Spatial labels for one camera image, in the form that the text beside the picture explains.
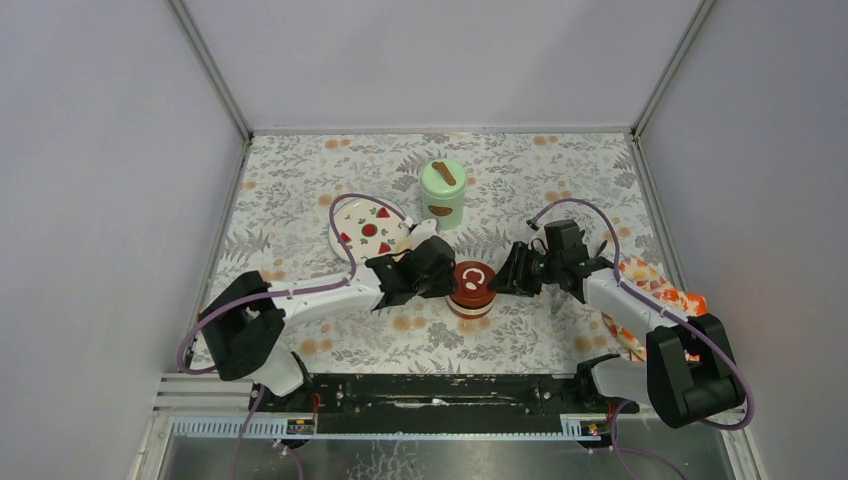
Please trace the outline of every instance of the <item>floral tablecloth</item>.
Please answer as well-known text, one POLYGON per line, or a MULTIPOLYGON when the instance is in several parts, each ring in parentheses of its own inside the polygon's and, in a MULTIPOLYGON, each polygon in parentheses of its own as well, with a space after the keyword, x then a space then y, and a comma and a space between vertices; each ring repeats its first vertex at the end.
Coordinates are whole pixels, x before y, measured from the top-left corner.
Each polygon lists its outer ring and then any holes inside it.
MULTIPOLYGON (((257 136, 207 303, 247 270, 269 280, 345 271, 327 239, 335 196, 376 195, 420 218, 420 169, 444 157, 468 172, 463 223, 442 234, 457 261, 474 259, 497 271, 513 241, 532 237, 526 219, 573 196, 607 213, 625 255, 662 271, 622 134, 257 136)), ((542 223, 563 218, 587 230, 592 252, 608 238, 603 222, 580 206, 560 205, 542 223)), ((444 299, 416 298, 372 313, 295 322, 283 338, 309 371, 337 373, 573 373, 580 361, 624 351, 600 312, 553 287, 536 298, 501 295, 478 320, 454 316, 444 299)), ((201 336, 192 366, 209 365, 201 336)))

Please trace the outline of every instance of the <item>orange cloth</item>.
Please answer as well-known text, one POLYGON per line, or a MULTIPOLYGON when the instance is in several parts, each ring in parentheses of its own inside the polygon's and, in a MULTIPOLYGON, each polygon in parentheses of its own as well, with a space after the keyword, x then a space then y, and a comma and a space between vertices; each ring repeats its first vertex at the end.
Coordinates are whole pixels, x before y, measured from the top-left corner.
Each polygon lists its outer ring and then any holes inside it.
MULTIPOLYGON (((621 262, 618 269, 621 270, 621 274, 625 278, 635 283, 637 287, 668 306, 690 315, 707 313, 707 301, 704 297, 674 288, 659 272, 642 260, 627 258, 621 262)), ((626 328, 616 325, 615 320, 610 318, 609 315, 604 314, 604 323, 613 336, 630 350, 633 354, 633 360, 645 361, 647 352, 639 339, 628 332, 626 328)), ((690 356, 689 359, 697 360, 697 356, 690 356)))

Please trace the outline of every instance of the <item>brown handle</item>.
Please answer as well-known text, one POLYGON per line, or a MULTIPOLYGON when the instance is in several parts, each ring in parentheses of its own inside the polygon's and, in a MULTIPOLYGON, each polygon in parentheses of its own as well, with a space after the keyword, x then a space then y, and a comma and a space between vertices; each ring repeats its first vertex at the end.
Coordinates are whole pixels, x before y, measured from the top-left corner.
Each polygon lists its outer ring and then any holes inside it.
POLYGON ((442 174, 442 178, 450 185, 451 187, 456 185, 456 179, 453 178, 453 175, 450 173, 450 169, 445 165, 445 162, 433 162, 433 168, 439 171, 442 174))

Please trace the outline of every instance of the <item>floor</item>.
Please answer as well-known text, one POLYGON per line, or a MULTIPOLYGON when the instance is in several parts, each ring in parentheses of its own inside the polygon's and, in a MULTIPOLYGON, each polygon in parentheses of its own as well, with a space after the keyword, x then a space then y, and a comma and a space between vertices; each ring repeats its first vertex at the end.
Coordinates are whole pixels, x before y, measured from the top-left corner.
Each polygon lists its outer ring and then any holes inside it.
MULTIPOLYGON (((327 239, 333 198, 376 195, 420 218, 418 173, 444 157, 460 161, 469 176, 463 224, 442 235, 458 261, 475 259, 497 271, 513 241, 532 237, 527 218, 553 200, 577 197, 613 219, 624 255, 662 271, 623 134, 257 136, 207 303, 248 270, 269 280, 345 271, 327 239)), ((587 231, 591 251, 609 235, 583 207, 561 205, 543 221, 564 218, 587 231)), ((468 321, 451 314, 443 299, 415 299, 287 326, 283 336, 312 372, 573 373, 582 360, 623 351, 600 312, 558 289, 495 302, 486 317, 468 321)), ((209 365, 201 337, 192 367, 209 365)))

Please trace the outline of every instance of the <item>round box lid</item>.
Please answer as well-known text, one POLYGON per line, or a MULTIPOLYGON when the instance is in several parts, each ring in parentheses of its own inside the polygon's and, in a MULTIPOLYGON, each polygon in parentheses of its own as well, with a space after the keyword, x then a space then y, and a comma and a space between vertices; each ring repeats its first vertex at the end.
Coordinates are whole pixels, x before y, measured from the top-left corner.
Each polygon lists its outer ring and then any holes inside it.
POLYGON ((465 190, 467 181, 462 165, 449 158, 433 160, 421 169, 421 188, 437 200, 448 200, 459 195, 465 190))
POLYGON ((488 265, 474 261, 458 263, 453 274, 457 288, 450 299, 457 305, 475 309, 485 307, 495 299, 496 292, 489 290, 495 271, 488 265))

